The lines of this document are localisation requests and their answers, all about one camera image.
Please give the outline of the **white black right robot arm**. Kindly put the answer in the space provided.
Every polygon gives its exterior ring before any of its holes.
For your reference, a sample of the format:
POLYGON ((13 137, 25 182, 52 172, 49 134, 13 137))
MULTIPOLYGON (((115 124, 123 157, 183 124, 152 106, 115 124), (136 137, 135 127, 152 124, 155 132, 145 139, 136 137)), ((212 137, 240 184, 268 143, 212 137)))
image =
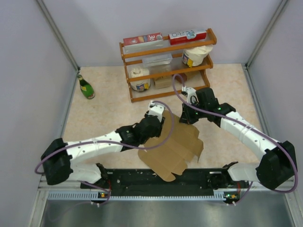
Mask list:
POLYGON ((226 165, 227 172, 221 175, 224 186, 232 187, 238 181, 250 181, 275 191, 291 177, 297 177, 292 143, 279 142, 256 129, 230 104, 220 104, 209 87, 195 90, 183 86, 181 93, 186 101, 182 103, 180 122, 194 124, 199 119, 206 118, 235 136, 258 159, 258 163, 234 162, 226 165))

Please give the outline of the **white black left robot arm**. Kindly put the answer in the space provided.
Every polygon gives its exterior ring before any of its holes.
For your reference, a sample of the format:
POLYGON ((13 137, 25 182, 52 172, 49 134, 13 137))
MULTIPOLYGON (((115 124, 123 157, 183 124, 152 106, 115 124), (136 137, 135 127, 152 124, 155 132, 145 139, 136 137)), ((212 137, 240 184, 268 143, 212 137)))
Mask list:
POLYGON ((47 184, 58 185, 73 180, 86 181, 99 188, 105 186, 107 175, 102 173, 101 164, 86 164, 85 161, 107 153, 138 148, 148 139, 160 136, 164 121, 164 117, 146 114, 139 123, 122 126, 83 142, 64 142, 62 138, 53 140, 41 156, 47 184))

